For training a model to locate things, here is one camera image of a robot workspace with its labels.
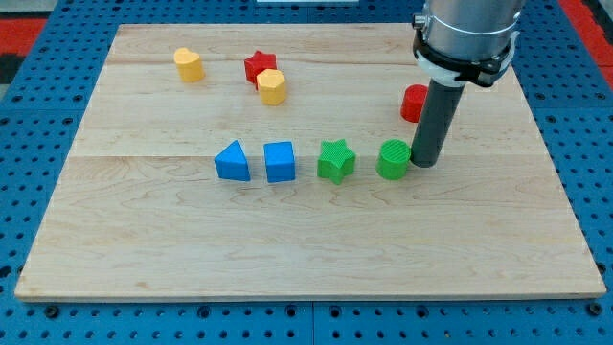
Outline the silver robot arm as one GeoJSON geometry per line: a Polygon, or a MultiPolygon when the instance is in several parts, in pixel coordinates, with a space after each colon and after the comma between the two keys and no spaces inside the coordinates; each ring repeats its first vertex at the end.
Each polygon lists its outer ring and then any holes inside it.
{"type": "Polygon", "coordinates": [[[493,86],[507,71],[525,0],[426,0],[413,15],[413,54],[446,87],[493,86]]]}

